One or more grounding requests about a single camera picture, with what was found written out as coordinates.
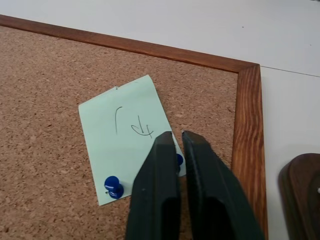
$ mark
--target blue push pin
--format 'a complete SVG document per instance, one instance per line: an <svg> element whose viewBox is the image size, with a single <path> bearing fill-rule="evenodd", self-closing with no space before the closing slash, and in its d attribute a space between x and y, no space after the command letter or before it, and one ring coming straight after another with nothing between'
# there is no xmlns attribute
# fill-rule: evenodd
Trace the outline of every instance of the blue push pin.
<svg viewBox="0 0 320 240"><path fill-rule="evenodd" d="M178 173L180 172L180 166L184 163L184 158L180 154L176 154L176 160L178 162Z"/></svg>
<svg viewBox="0 0 320 240"><path fill-rule="evenodd" d="M104 187L108 190L111 198L119 199L124 194L124 187L120 184L119 179L116 176L109 176L104 181Z"/></svg>

